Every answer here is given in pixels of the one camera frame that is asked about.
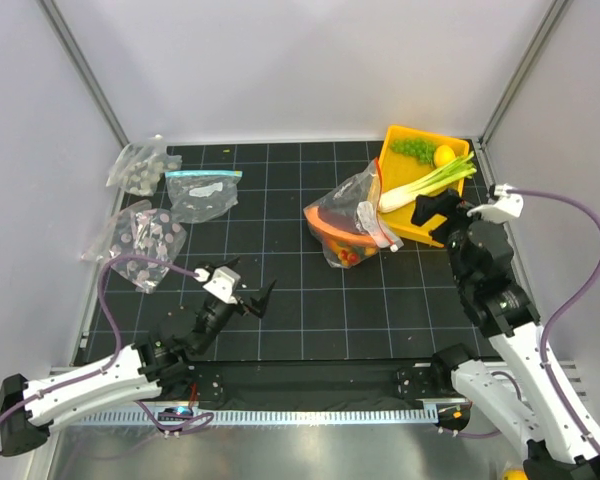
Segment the toy green onion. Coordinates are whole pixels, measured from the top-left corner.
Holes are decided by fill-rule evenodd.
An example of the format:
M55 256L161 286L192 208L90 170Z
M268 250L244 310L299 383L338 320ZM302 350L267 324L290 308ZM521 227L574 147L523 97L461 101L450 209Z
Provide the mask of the toy green onion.
M472 176L477 172L473 158L473 152L458 156L418 180L383 193L378 203L379 211L382 213L393 212L414 202L419 195L427 196L454 182Z

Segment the orange zipper clear bag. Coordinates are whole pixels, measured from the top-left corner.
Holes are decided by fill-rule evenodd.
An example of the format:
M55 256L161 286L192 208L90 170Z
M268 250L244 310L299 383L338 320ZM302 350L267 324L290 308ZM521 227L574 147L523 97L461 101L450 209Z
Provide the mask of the orange zipper clear bag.
M378 160L374 159L367 165L364 171L349 177L335 189L305 208L319 206L344 215L352 220L353 226L357 231L368 233L374 239L376 248L378 249L377 253L382 249L397 252L403 247L403 241L381 218L378 209L381 194L381 170ZM332 263L331 252L329 250L331 241L320 240L310 228L309 230L314 238L320 242L323 255L331 267L349 269L337 267Z

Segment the toy cherry tomatoes with leaves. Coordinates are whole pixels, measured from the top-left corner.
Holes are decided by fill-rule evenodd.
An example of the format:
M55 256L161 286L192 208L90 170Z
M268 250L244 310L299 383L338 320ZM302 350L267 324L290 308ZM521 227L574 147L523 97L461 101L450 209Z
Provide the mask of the toy cherry tomatoes with leaves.
M331 252L331 262L342 268L356 266L378 252L376 247L340 244L338 242L331 242L329 250Z

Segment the toy meat slab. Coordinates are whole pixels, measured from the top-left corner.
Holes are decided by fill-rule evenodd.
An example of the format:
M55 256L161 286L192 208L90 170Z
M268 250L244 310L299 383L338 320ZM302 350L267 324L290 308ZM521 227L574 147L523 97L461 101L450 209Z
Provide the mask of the toy meat slab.
M374 239L368 233L357 231L352 220L330 209L309 206L304 209L309 228L320 240L329 240L355 247L376 247Z

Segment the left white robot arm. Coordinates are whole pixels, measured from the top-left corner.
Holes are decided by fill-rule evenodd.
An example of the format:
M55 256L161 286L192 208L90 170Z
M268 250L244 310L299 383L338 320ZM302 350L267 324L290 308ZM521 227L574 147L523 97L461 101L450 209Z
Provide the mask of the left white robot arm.
M238 287L241 277L231 259L220 264L200 262L186 270L166 261L158 264L198 282L205 292L196 309L171 308L152 330L124 345L106 303L105 280L117 264L140 261L136 254L108 261L98 278L98 301L114 335L114 351L100 361L64 374L29 380L14 374L0 388L0 456L14 457L44 445L50 434L90 414L121 403L166 396L180 400L192 386L190 363L204 354L235 316L262 318L273 284L249 297Z

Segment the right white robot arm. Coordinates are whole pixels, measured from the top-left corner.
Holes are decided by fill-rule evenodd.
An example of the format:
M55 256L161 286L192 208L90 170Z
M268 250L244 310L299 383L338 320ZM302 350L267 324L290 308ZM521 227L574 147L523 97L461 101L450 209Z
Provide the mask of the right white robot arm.
M518 399L462 344L431 359L430 382L481 410L523 456L529 479L600 479L600 426L574 390L548 343L543 323L517 283L504 224L522 212L527 191L494 185L489 204L473 206L453 189L418 196L412 222L440 215L431 237L449 256L469 320L500 355L525 397Z

